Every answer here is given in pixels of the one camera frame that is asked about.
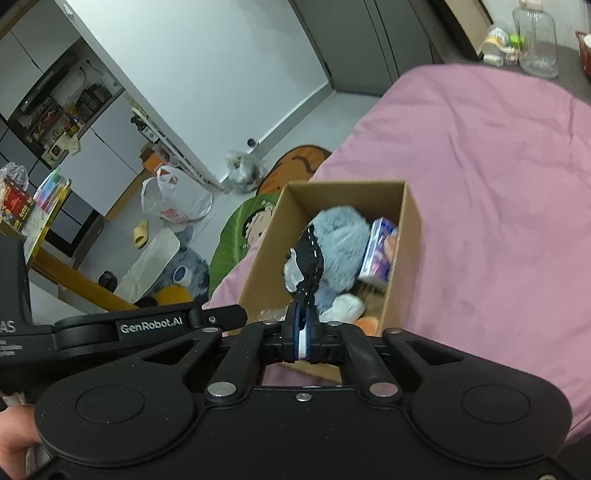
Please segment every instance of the cardboard packaging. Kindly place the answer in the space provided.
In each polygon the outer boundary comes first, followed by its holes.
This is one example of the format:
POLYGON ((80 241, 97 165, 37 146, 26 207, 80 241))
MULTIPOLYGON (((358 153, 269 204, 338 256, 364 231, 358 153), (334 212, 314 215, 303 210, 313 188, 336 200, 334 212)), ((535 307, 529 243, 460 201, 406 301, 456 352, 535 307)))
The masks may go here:
MULTIPOLYGON (((365 316, 379 319, 379 332, 400 327, 410 308, 421 252, 421 218, 405 181, 290 182, 281 192, 271 222, 246 279, 238 303, 248 322, 262 310, 279 309, 291 302, 285 289, 283 265, 308 223, 321 211, 351 205, 371 223, 386 217, 398 226, 398 242, 385 293, 357 282, 353 293, 366 304, 365 316)), ((292 367, 340 381, 332 365, 296 362, 292 367)))
POLYGON ((142 159, 144 168, 155 174, 160 167, 168 165, 168 158, 161 158, 153 147, 154 144, 146 144, 139 157, 142 159))

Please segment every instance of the white plastic bag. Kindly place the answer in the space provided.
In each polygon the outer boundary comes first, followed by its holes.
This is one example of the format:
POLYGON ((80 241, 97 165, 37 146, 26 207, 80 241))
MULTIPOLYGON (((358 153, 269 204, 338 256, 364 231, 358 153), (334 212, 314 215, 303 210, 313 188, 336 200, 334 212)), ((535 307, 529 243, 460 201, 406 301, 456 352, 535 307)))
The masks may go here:
POLYGON ((228 179, 237 193, 247 193, 256 189, 265 172, 262 162, 253 154, 230 150, 226 155, 228 179))
POLYGON ((144 181, 142 210, 172 223, 198 220, 209 213, 213 196, 178 168, 164 165, 144 181))

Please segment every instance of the orange rug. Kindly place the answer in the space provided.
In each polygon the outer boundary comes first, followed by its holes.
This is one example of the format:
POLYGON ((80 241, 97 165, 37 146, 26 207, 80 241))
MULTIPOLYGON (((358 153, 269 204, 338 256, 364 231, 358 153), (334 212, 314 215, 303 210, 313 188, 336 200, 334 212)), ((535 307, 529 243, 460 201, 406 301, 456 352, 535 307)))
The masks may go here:
POLYGON ((256 194, 281 193, 290 180, 310 180, 330 153, 315 145, 302 145, 283 155, 259 185, 256 194))

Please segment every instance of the plastic bag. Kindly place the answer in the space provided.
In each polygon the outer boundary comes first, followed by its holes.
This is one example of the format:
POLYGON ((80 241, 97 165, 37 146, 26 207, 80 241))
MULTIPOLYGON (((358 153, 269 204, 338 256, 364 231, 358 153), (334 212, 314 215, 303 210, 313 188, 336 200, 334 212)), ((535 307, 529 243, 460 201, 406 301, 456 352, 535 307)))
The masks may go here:
POLYGON ((228 180, 235 192, 246 193, 256 189, 264 171, 262 162, 250 153, 230 150, 226 155, 228 180))
POLYGON ((162 166, 142 186, 142 210, 172 223, 198 220, 209 213, 213 196, 189 175, 162 166))
POLYGON ((26 191, 29 188, 29 174, 22 165, 10 162, 5 167, 0 168, 0 182, 4 182, 6 177, 12 178, 21 190, 26 191))
POLYGON ((257 317, 257 322, 283 322, 287 316, 287 307, 282 309, 261 310, 257 317))

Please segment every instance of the clear plastic bottle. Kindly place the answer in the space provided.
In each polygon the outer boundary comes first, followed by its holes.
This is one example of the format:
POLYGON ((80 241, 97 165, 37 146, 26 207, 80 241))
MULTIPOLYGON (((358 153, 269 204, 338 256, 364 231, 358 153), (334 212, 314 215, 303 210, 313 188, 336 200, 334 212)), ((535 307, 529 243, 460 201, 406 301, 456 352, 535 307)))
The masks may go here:
POLYGON ((530 75, 558 76, 556 22, 544 12, 541 0, 519 0, 513 20, 520 43, 519 63, 530 75))

